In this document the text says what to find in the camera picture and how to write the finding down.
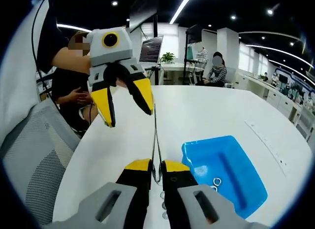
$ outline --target potted plant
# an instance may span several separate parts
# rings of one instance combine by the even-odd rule
[[[172,63],[174,60],[175,55],[174,53],[165,53],[163,56],[160,58],[161,63]]]

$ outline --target hand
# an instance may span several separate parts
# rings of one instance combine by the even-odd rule
[[[85,94],[85,96],[79,97],[77,100],[77,103],[81,104],[81,105],[88,105],[88,104],[92,103],[93,99],[92,99],[90,93],[87,91],[83,91],[83,93]]]
[[[70,94],[68,94],[68,99],[70,102],[77,102],[79,98],[86,96],[85,93],[79,92],[80,89],[81,89],[81,87],[74,89],[71,91]]]
[[[124,81],[117,78],[116,85],[127,88],[127,85],[124,83]]]

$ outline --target computer monitor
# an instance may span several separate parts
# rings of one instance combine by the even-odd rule
[[[130,33],[158,12],[158,0],[136,0],[130,8]]]
[[[140,62],[158,63],[163,36],[155,37],[142,43]]]
[[[186,30],[188,34],[188,44],[199,43],[202,41],[202,27],[194,25]]]
[[[287,83],[287,77],[286,76],[284,76],[284,75],[279,75],[279,81],[281,82],[281,83]]]

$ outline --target black shirt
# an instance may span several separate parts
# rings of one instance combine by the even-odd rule
[[[84,73],[57,68],[53,74],[52,99],[56,101],[79,87],[81,89],[78,92],[88,91],[88,77],[89,75]],[[79,116],[79,109],[84,106],[74,102],[60,104],[60,113],[77,131],[86,130],[89,127],[88,122]]]
[[[45,73],[52,68],[51,62],[59,50],[68,46],[68,39],[57,27],[54,0],[48,1],[49,9],[41,29],[37,50],[38,68]]]

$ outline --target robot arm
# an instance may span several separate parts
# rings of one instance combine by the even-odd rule
[[[88,88],[106,125],[116,124],[109,87],[122,80],[136,104],[148,115],[153,114],[150,80],[132,55],[131,40],[124,28],[94,30],[87,35],[90,43],[90,76]]]

